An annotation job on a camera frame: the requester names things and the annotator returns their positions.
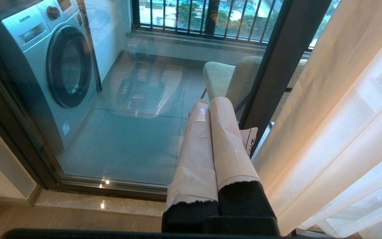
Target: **chair leg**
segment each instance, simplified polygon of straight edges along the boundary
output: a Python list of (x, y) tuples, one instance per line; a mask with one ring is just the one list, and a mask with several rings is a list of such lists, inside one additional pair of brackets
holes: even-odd
[(201, 98), (200, 98), (200, 99), (203, 99), (203, 98), (204, 98), (204, 96), (206, 95), (206, 91), (207, 91), (207, 88), (204, 88), (203, 94), (201, 95)]

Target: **front-load washing machine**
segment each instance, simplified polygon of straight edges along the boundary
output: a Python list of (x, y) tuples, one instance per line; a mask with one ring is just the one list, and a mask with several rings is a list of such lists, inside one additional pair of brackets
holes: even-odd
[(0, 53), (49, 144), (63, 151), (96, 97), (91, 48), (76, 1), (32, 1), (0, 13)]

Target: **white curtain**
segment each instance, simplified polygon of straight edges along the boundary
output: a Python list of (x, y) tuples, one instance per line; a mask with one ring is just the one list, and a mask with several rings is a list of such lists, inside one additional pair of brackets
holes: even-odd
[(382, 238), (382, 1), (340, 2), (254, 165), (282, 235)]

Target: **washing machine door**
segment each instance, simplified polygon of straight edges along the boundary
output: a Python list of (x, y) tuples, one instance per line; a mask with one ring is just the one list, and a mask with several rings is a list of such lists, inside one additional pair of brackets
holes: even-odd
[(70, 25), (57, 29), (47, 53), (47, 81), (59, 105), (74, 108), (83, 101), (91, 82), (91, 66), (83, 33)]

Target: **glass door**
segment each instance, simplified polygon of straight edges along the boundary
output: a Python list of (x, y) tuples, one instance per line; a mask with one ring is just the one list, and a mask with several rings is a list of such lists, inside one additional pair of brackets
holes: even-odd
[(0, 3), (0, 135), (46, 189), (165, 200), (193, 104), (266, 128), (329, 3)]

